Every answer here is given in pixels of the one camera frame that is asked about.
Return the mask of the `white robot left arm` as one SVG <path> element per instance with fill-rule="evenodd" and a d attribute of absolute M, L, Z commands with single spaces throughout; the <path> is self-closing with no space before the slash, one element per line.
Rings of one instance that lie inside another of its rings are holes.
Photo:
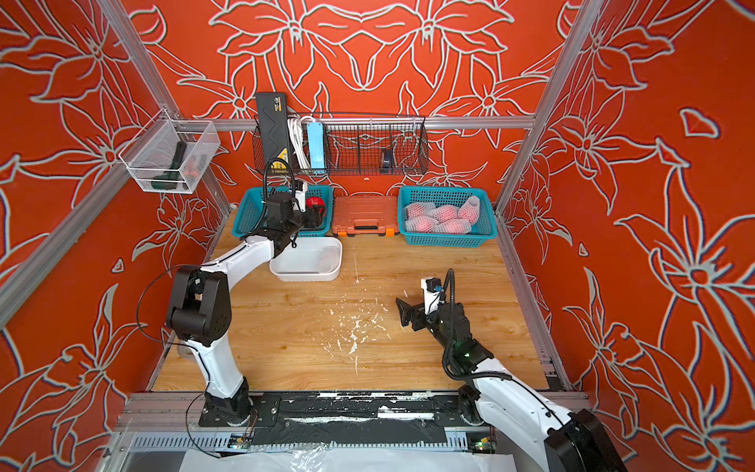
<path fill-rule="evenodd" d="M 257 226 L 223 256 L 177 269 L 166 324 L 192 351 L 204 378 L 204 412 L 210 425 L 242 426 L 252 419 L 249 384 L 231 351 L 231 289 L 289 247 L 308 222 L 303 190 L 263 200 Z"/>

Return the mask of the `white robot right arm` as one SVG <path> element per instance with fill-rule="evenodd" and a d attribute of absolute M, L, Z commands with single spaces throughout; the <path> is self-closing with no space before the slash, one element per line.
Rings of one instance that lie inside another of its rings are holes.
<path fill-rule="evenodd" d="M 442 367 L 465 383 L 463 414 L 500 430 L 544 471 L 624 471 L 603 423 L 589 410 L 573 412 L 511 374 L 471 334 L 463 305 L 440 300 L 396 301 L 400 322 L 428 330 L 444 348 Z"/>

